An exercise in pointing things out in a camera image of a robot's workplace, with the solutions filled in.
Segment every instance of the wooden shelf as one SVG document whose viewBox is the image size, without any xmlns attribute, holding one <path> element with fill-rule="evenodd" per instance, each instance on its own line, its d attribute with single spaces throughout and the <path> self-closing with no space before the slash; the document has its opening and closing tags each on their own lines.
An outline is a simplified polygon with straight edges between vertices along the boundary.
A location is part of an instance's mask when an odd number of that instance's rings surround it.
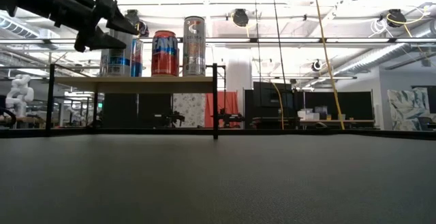
<svg viewBox="0 0 436 224">
<path fill-rule="evenodd" d="M 55 83 L 99 93 L 212 93 L 212 77 L 58 77 Z"/>
</svg>

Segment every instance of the red can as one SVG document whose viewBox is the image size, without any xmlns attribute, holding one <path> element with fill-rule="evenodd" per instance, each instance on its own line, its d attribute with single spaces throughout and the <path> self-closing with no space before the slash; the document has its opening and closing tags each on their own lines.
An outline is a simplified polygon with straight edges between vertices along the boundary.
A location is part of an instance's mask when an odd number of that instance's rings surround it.
<svg viewBox="0 0 436 224">
<path fill-rule="evenodd" d="M 152 76 L 178 76 L 178 48 L 176 34 L 157 31 L 151 50 Z"/>
</svg>

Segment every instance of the gray surface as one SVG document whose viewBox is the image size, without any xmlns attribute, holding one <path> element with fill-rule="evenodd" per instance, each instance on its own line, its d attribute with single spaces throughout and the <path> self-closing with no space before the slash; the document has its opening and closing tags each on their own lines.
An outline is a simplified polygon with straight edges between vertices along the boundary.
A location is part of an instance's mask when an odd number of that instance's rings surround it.
<svg viewBox="0 0 436 224">
<path fill-rule="evenodd" d="M 436 142 L 81 135 L 0 141 L 0 223 L 436 223 Z"/>
</svg>

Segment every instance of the red curtain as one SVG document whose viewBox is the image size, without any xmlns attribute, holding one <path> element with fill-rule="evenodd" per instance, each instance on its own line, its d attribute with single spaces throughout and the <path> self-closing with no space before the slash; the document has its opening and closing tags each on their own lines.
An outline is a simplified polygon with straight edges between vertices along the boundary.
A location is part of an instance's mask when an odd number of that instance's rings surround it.
<svg viewBox="0 0 436 224">
<path fill-rule="evenodd" d="M 238 113 L 238 93 L 225 92 L 225 112 L 228 114 Z M 218 91 L 218 112 L 224 108 L 224 91 Z M 233 127 L 239 123 L 230 123 Z M 213 95 L 206 94 L 206 108 L 204 109 L 204 126 L 213 127 Z M 219 121 L 219 126 L 223 126 L 223 121 Z"/>
</svg>

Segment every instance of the black robotic arm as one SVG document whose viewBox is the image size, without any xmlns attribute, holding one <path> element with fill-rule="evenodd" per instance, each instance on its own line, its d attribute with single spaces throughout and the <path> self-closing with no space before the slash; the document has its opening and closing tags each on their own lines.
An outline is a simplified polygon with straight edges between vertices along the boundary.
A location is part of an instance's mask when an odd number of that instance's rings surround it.
<svg viewBox="0 0 436 224">
<path fill-rule="evenodd" d="M 124 49 L 126 45 L 97 26 L 101 18 L 106 27 L 125 33 L 138 34 L 136 28 L 120 12 L 116 0 L 0 0 L 0 10 L 14 17 L 16 9 L 37 14 L 54 21 L 56 27 L 65 25 L 78 31 L 74 48 L 84 52 L 104 48 Z"/>
</svg>

